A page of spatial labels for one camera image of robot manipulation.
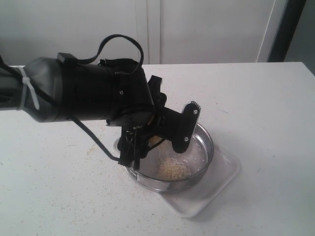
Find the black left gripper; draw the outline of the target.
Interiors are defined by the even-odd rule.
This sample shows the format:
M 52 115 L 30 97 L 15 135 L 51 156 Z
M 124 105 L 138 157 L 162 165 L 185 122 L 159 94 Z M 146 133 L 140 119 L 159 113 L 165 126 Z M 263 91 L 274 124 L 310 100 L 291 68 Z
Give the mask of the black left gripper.
M 162 79 L 144 75 L 116 75 L 107 80 L 108 126 L 120 127 L 118 164 L 140 169 L 140 159 L 155 145 L 150 138 L 169 140 L 176 153 L 184 153 L 197 125 L 201 107 L 191 101 L 182 113 L 165 107 L 167 96 L 160 91 Z

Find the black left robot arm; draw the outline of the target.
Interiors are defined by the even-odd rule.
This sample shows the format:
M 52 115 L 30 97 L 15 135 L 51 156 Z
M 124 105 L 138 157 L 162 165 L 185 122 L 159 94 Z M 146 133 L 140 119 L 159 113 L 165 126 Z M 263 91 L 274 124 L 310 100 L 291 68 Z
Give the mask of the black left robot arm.
M 147 79 L 132 59 L 103 59 L 82 64 L 71 54 L 38 58 L 24 67 L 0 65 L 0 108 L 20 110 L 38 122 L 73 121 L 97 145 L 101 141 L 84 126 L 104 120 L 120 127 L 120 165 L 140 168 L 140 160 L 168 140 L 176 153 L 188 149 L 200 106 L 192 101 L 181 112 L 166 107 L 162 79 Z

